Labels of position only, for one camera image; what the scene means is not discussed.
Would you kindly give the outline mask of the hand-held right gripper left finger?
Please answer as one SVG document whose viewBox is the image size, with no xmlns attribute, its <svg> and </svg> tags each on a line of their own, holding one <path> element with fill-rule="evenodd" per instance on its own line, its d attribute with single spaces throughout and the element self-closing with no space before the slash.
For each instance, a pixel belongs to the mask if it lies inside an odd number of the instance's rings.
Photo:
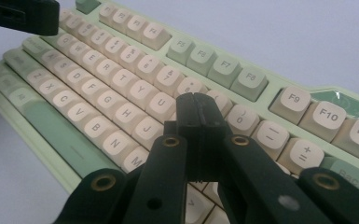
<svg viewBox="0 0 359 224">
<path fill-rule="evenodd" d="M 187 141 L 186 174 L 190 182 L 200 181 L 199 142 L 200 117 L 195 94 L 185 93 L 176 99 L 176 120 L 164 122 L 165 134 L 180 135 Z"/>
</svg>

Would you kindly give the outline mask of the green and cream keyboard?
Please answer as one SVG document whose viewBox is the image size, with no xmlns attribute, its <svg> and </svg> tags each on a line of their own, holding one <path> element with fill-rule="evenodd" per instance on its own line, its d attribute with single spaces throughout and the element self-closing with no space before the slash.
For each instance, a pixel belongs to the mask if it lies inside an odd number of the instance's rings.
<svg viewBox="0 0 359 224">
<path fill-rule="evenodd" d="M 0 28 L 0 114 L 69 193 L 80 177 L 142 164 L 188 92 L 290 175 L 323 165 L 359 188 L 359 94 L 306 87 L 114 0 L 60 0 L 61 28 Z"/>
</svg>

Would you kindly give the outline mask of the white desk mat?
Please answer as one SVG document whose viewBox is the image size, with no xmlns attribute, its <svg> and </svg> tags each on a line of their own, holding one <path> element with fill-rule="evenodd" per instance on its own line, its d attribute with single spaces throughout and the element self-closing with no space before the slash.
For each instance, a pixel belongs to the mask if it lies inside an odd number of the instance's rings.
<svg viewBox="0 0 359 224">
<path fill-rule="evenodd" d="M 359 94 L 359 0 L 114 0 L 306 87 Z M 50 224 L 67 191 L 0 114 L 0 224 Z"/>
</svg>

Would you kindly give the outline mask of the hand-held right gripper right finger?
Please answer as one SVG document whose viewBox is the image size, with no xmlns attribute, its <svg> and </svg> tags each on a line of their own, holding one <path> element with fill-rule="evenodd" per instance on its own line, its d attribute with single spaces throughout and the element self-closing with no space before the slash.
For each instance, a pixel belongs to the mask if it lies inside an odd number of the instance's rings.
<svg viewBox="0 0 359 224">
<path fill-rule="evenodd" d="M 200 119 L 196 180 L 216 181 L 221 170 L 221 149 L 228 127 L 211 96 L 196 93 L 195 101 Z"/>
</svg>

